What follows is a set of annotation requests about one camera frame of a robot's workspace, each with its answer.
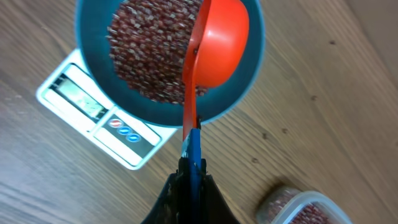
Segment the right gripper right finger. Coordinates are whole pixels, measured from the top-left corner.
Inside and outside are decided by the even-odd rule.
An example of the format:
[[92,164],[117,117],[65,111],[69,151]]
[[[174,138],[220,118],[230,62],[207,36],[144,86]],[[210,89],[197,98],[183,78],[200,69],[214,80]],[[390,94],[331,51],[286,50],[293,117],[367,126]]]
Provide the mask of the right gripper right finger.
[[239,224],[223,198],[212,175],[206,173],[206,160],[201,160],[200,223]]

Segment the orange measuring scoop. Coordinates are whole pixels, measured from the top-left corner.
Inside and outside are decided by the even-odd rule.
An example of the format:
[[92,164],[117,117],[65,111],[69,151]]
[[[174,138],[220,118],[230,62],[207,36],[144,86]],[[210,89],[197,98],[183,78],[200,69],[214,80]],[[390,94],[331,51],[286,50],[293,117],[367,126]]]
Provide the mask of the orange measuring scoop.
[[179,223],[209,222],[207,197],[215,186],[201,157],[196,87],[215,88],[231,77],[243,56],[248,33],[249,16],[240,0],[203,1],[183,66],[183,146],[176,180]]

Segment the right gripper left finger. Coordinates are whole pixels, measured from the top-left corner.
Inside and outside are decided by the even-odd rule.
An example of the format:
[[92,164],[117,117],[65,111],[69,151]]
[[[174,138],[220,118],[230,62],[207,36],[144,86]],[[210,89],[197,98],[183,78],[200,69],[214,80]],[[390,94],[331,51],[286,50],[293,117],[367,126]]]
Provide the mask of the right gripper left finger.
[[178,169],[169,175],[158,199],[142,224],[183,223],[190,209],[188,159],[180,158]]

